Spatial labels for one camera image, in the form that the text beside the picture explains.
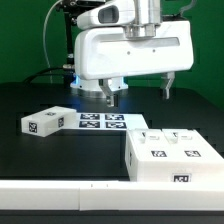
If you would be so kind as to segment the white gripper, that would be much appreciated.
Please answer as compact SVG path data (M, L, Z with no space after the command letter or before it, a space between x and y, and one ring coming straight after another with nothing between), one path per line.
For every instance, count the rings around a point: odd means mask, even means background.
M109 0L77 18L75 71L99 80L109 107L115 106L110 78L164 73L161 92L170 98L174 71L194 62L190 22L161 16L160 0Z

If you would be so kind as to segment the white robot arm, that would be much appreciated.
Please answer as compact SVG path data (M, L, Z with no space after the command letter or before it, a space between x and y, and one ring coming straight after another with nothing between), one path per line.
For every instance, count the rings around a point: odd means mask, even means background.
M77 17L76 87L107 105L118 104L126 77L159 74L163 97L177 71L194 62L190 22L181 15L164 16L161 0L102 0Z

